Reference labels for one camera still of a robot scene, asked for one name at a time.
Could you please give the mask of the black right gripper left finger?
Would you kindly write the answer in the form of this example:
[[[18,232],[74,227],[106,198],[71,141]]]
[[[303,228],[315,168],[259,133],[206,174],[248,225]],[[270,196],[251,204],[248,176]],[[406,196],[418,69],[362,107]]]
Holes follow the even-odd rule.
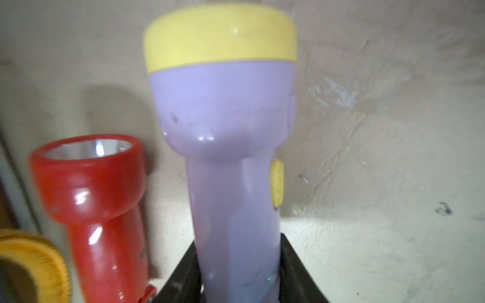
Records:
[[[195,243],[192,242],[153,303],[203,302],[202,278]]]

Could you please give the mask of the white tote bag yellow handles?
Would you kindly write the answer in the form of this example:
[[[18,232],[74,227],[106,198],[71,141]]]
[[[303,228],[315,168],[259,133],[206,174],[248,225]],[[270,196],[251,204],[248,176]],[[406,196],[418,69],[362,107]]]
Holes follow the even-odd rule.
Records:
[[[69,268],[45,238],[24,181],[1,136],[1,302],[71,302]]]

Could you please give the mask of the purple flashlight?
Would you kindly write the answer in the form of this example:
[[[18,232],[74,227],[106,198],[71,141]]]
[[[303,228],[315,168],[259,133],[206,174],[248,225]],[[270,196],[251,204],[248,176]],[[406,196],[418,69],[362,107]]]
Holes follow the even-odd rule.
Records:
[[[282,11],[212,3],[166,14],[143,50],[168,145],[184,158],[207,302],[277,302],[277,149],[296,114],[297,35]]]

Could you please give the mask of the red flashlight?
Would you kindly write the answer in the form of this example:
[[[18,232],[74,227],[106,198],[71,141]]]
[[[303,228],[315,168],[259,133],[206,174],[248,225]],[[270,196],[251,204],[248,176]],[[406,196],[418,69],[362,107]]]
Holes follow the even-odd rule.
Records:
[[[54,141],[32,152],[30,168],[46,212],[66,226],[85,300],[149,302],[142,143],[113,134]]]

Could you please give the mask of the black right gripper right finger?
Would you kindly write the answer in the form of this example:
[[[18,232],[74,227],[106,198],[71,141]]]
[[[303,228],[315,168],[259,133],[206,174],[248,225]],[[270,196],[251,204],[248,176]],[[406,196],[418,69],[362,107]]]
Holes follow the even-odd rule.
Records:
[[[285,234],[280,234],[280,303],[329,303]]]

